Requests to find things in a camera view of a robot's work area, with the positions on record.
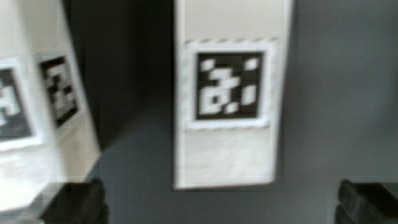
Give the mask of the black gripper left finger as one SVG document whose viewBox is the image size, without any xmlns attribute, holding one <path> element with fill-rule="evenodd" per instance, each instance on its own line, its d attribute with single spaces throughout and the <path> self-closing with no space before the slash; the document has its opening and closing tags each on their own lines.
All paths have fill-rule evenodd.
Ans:
<svg viewBox="0 0 398 224">
<path fill-rule="evenodd" d="M 45 224 L 111 224 L 109 216 L 104 181 L 68 183 L 40 216 Z"/>
</svg>

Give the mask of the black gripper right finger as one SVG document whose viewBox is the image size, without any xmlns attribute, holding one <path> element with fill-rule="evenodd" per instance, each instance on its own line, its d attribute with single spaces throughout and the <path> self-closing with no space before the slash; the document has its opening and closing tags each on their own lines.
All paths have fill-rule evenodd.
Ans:
<svg viewBox="0 0 398 224">
<path fill-rule="evenodd" d="M 335 224 L 398 224 L 398 183 L 342 181 Z"/>
</svg>

